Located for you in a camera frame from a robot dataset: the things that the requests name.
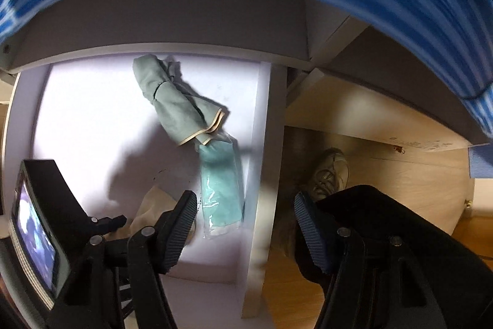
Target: light green cloth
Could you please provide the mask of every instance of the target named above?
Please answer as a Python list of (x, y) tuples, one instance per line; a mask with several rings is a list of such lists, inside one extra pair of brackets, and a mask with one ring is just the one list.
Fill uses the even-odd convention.
[(207, 145), (199, 145), (198, 152), (204, 224), (212, 232), (242, 219), (238, 167), (230, 142), (213, 139)]
[(159, 122), (178, 145), (193, 138), (207, 144), (220, 125), (224, 112), (213, 103), (190, 95), (174, 82), (174, 63), (145, 55), (134, 60), (134, 75), (156, 109)]

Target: screw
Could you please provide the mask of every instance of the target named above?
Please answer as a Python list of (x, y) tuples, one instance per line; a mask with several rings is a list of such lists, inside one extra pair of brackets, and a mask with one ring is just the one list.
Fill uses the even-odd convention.
[(399, 236), (390, 237), (390, 245), (400, 247), (402, 245), (402, 239)]
[(351, 235), (351, 229), (348, 229), (347, 227), (340, 227), (337, 229), (337, 234), (341, 237), (349, 237)]
[(89, 240), (89, 243), (90, 243), (91, 245), (99, 245), (99, 244), (101, 244), (102, 242), (103, 242), (103, 237), (102, 237), (102, 236), (99, 236), (99, 235), (97, 235), (97, 236), (93, 236), (93, 237), (91, 237), (91, 239)]
[(154, 228), (152, 226), (147, 226), (141, 230), (141, 233), (144, 237), (150, 237), (154, 233), (156, 233), (156, 231), (154, 230)]

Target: folded towel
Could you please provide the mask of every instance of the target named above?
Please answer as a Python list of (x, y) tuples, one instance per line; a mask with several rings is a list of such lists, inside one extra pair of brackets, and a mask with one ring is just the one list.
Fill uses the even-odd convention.
[(145, 55), (134, 60), (134, 75), (156, 109), (159, 122), (178, 145), (196, 138), (207, 144), (224, 117), (220, 106), (193, 96), (174, 81), (174, 63)]

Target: screen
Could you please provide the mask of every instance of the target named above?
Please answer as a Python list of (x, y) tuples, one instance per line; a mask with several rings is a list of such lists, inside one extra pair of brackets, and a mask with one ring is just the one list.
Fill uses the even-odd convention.
[(48, 289), (51, 290), (53, 288), (56, 252), (43, 226), (41, 226), (41, 221), (29, 197), (25, 182), (22, 183), (19, 194), (17, 228), (35, 269)]

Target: shoelace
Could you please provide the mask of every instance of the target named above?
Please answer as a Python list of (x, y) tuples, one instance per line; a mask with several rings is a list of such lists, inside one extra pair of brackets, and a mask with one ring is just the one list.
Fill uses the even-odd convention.
[(331, 169), (322, 169), (316, 173), (316, 185), (313, 192), (317, 195), (328, 196), (336, 192), (334, 181), (337, 179), (336, 174)]

